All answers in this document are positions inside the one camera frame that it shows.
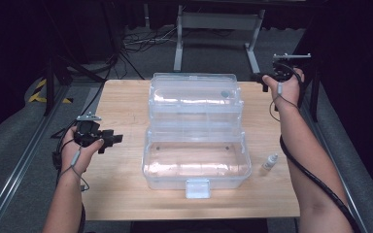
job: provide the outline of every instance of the person's right arm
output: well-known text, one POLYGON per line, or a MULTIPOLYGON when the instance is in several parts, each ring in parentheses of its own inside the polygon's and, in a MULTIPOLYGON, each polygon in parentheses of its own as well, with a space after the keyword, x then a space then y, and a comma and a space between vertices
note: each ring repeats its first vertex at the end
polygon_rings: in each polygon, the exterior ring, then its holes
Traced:
MULTIPOLYGON (((297 72, 303 79, 302 72, 300 70, 297 72)), ((292 77, 289 81, 282 83, 282 96, 278 96, 278 83, 275 80, 270 77, 264 77, 263 80, 271 88, 280 115, 282 137, 290 154, 331 188, 347 205, 343 185, 331 159, 295 106, 299 98, 298 80, 292 77)), ((299 202, 299 231, 353 232, 344 214, 321 188, 289 160, 288 166, 292 186, 299 202)))

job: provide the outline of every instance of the yellow and black hazard tape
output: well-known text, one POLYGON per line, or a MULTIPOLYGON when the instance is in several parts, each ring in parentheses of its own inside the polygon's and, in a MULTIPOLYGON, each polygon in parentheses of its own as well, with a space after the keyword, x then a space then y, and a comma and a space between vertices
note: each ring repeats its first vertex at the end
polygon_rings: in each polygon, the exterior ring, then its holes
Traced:
MULTIPOLYGON (((47 83, 47 79, 42 78, 41 81, 36 86, 35 90, 33 91, 31 97, 29 97, 29 102, 47 103, 47 98, 39 96, 42 88, 44 88, 46 83, 47 83)), ((62 101, 62 103, 64 103, 64 104, 71 104, 73 102, 74 102, 74 98, 65 98, 62 101)))

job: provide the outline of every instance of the small bottle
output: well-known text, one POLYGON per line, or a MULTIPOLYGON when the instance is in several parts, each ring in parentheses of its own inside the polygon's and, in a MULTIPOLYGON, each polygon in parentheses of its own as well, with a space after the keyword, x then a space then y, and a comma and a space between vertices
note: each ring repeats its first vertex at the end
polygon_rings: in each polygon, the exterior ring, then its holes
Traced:
POLYGON ((278 154, 272 154, 268 156, 268 159, 262 164, 262 167, 265 170, 271 170, 271 168, 277 163, 278 160, 278 154))

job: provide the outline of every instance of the white plastic latch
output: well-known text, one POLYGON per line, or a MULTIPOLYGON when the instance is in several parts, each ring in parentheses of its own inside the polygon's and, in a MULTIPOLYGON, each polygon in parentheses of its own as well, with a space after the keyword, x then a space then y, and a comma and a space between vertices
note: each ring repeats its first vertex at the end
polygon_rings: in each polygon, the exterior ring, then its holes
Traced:
POLYGON ((186 180, 186 198, 210 198, 211 187, 208 179, 186 180))

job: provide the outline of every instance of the table top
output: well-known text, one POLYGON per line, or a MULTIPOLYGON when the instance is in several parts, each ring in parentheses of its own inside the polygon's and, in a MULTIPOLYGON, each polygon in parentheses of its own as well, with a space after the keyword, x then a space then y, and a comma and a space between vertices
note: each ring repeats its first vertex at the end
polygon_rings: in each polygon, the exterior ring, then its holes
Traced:
POLYGON ((252 174, 234 189, 215 189, 209 199, 186 199, 184 190, 152 190, 141 169, 149 126, 150 81, 107 81, 96 115, 101 129, 114 129, 123 140, 95 154, 84 173, 87 220, 209 219, 299 216, 287 159, 280 144, 280 123, 270 116, 271 94, 259 83, 241 82, 242 127, 252 174), (261 164, 277 152, 267 172, 261 164))

